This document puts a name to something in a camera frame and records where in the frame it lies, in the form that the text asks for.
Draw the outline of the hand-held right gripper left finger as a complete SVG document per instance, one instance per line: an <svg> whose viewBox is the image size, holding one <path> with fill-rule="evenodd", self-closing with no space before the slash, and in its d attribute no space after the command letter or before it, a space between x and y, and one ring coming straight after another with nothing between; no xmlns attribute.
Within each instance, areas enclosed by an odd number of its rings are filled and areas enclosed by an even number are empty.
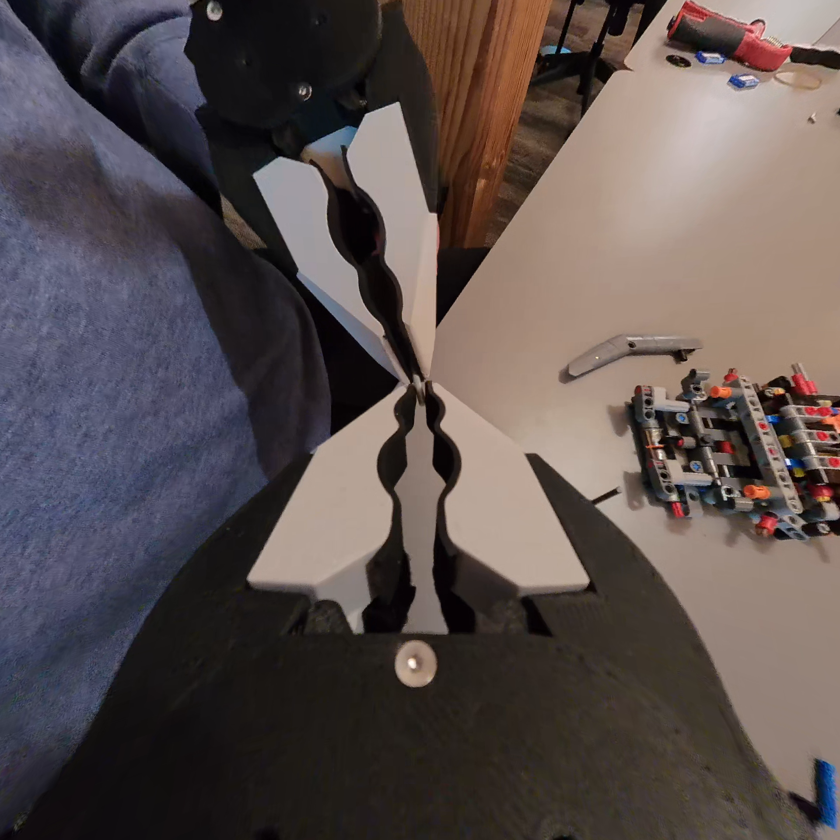
<svg viewBox="0 0 840 840"><path fill-rule="evenodd" d="M257 590L337 604L355 632L400 632L416 593L396 485L417 391L394 392L310 457L248 574Z"/></svg>

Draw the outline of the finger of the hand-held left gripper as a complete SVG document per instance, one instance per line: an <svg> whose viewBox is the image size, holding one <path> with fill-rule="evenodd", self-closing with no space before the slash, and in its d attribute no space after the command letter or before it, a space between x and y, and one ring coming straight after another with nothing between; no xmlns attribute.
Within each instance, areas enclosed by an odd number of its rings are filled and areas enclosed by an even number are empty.
<svg viewBox="0 0 840 840"><path fill-rule="evenodd" d="M401 292L402 323L426 379L437 322L438 221L427 206L401 104L368 112L345 159L353 185L380 221L384 263Z"/></svg>
<svg viewBox="0 0 840 840"><path fill-rule="evenodd" d="M401 292L384 263L381 224L346 166L356 130L319 140L305 161L275 159L254 179L304 287L389 374L412 382L417 361L401 318ZM352 207L375 221L374 253L364 259L353 256L341 229L340 187L350 189Z"/></svg>

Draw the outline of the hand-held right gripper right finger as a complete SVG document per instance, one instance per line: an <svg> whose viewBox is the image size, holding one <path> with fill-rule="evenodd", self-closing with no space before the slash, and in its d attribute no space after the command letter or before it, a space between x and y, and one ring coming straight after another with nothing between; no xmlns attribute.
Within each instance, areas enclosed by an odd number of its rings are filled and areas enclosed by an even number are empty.
<svg viewBox="0 0 840 840"><path fill-rule="evenodd" d="M427 384L437 535L457 597L580 592L590 577L521 448L441 385Z"/></svg>

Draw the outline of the lego car chassis model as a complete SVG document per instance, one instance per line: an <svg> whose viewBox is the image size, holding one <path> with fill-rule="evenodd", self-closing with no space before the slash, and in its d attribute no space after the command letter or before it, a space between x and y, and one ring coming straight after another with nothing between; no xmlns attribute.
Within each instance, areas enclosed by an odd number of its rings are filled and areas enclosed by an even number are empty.
<svg viewBox="0 0 840 840"><path fill-rule="evenodd" d="M839 396L800 364L764 384L693 369L681 393L638 385L627 405L646 489L677 519L749 519L758 536L839 533Z"/></svg>

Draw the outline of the grey curved lego panel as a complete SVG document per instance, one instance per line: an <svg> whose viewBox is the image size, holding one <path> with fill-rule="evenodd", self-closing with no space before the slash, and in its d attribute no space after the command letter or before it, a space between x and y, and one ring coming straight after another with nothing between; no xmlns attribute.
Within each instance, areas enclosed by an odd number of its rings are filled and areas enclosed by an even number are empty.
<svg viewBox="0 0 840 840"><path fill-rule="evenodd" d="M581 353L565 366L564 372L576 380L621 359L641 356L669 357L682 364L704 346L701 339L683 335L620 333Z"/></svg>

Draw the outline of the person's blue sweatshirt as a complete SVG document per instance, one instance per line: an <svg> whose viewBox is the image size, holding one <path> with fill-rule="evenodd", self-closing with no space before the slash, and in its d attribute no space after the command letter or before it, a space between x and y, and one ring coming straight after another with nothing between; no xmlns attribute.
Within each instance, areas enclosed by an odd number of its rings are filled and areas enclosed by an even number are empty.
<svg viewBox="0 0 840 840"><path fill-rule="evenodd" d="M308 308L214 204L189 27L1 3L2 833L183 564L330 432Z"/></svg>

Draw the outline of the black office chair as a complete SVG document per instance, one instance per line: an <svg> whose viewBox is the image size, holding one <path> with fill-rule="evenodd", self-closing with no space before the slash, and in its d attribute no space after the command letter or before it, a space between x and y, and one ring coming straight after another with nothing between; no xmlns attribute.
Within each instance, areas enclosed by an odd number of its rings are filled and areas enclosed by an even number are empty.
<svg viewBox="0 0 840 840"><path fill-rule="evenodd" d="M664 2L660 1L609 1L598 36L591 48L586 51L570 51L565 41L570 32L572 18L584 1L569 3L560 36L554 45L540 48L535 59L529 88L537 88L567 78L577 77L577 95L581 98L581 115L584 115L592 101L594 81L606 84L616 71L616 67L603 58L603 49L607 36L619 37L624 34L627 21L635 6L642 8L633 44L635 45L647 27L659 13Z"/></svg>

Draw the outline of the blue and black object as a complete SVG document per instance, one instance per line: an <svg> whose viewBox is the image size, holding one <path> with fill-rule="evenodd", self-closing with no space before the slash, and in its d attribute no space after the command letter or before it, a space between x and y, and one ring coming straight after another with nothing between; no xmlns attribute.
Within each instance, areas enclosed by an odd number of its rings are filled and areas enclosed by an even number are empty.
<svg viewBox="0 0 840 840"><path fill-rule="evenodd" d="M813 798L811 800L807 800L794 792L789 793L792 804L812 826L837 831L839 811L836 766L824 759L814 759L812 762L812 787Z"/></svg>

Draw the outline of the wooden post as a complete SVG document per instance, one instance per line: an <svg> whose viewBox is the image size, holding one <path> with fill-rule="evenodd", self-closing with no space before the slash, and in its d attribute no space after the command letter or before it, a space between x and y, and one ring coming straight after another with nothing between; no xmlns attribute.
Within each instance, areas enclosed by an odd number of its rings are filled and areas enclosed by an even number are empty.
<svg viewBox="0 0 840 840"><path fill-rule="evenodd" d="M445 247L485 244L551 4L404 3L439 111Z"/></svg>

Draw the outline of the red-handled tool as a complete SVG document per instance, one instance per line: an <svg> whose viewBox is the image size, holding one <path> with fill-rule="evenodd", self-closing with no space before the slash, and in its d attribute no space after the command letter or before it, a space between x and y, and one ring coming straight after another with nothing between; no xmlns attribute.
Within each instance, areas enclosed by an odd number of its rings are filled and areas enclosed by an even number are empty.
<svg viewBox="0 0 840 840"><path fill-rule="evenodd" d="M766 23L744 23L695 2L684 2L668 24L667 40L678 46L710 52L761 71L776 71L793 47L765 35Z"/></svg>

